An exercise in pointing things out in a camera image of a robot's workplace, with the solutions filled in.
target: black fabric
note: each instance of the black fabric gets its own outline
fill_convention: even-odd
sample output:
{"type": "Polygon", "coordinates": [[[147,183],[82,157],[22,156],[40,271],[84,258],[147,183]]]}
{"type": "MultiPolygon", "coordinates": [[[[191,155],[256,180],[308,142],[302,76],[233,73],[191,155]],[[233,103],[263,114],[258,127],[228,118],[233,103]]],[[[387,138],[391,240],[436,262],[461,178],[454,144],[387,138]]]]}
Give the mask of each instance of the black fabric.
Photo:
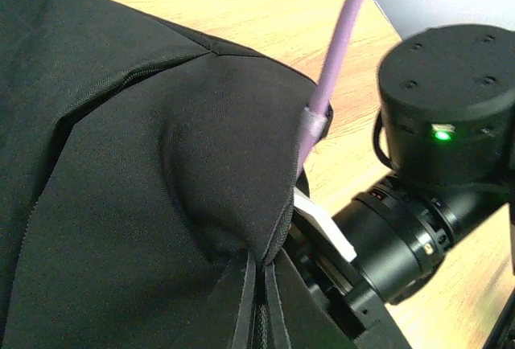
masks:
{"type": "Polygon", "coordinates": [[[0,56],[2,349],[265,342],[314,83],[108,0],[2,0],[0,56]]]}

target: purple cable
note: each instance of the purple cable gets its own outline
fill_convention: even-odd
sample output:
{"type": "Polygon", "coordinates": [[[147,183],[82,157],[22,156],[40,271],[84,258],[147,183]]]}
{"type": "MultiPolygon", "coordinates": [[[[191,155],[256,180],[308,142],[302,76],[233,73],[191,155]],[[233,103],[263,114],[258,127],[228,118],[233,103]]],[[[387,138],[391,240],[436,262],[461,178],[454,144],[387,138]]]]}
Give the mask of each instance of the purple cable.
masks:
{"type": "Polygon", "coordinates": [[[348,41],[356,23],[357,14],[364,0],[345,0],[340,17],[329,45],[328,54],[320,74],[319,83],[311,97],[304,117],[303,131],[299,143],[299,163],[297,176],[303,170],[303,164],[311,148],[319,140],[326,121],[326,112],[335,88],[341,65],[347,52],[348,41]]]}

